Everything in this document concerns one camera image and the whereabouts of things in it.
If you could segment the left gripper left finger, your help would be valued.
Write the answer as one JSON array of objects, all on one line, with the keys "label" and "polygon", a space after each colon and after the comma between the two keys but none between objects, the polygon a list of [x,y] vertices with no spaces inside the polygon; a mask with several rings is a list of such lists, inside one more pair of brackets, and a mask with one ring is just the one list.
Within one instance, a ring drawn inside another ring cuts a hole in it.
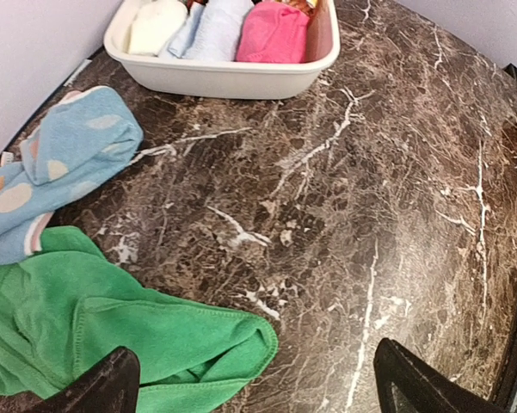
[{"label": "left gripper left finger", "polygon": [[29,409],[33,413],[133,413],[138,402],[140,364],[129,348],[118,347],[76,381]]}]

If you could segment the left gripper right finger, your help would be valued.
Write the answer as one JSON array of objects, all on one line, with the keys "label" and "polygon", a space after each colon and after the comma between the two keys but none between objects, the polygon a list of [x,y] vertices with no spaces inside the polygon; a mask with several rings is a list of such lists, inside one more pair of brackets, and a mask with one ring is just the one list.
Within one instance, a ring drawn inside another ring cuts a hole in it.
[{"label": "left gripper right finger", "polygon": [[373,366],[383,412],[503,411],[456,385],[390,338],[379,342]]}]

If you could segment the green towel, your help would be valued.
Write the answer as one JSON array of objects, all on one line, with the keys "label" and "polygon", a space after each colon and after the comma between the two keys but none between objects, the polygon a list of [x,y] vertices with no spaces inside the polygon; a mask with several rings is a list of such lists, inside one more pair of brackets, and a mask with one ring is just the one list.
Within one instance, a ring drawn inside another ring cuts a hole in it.
[{"label": "green towel", "polygon": [[140,412],[210,412],[258,377],[278,339],[255,314],[143,287],[72,226],[0,266],[0,396],[49,398],[115,348],[140,363]]}]

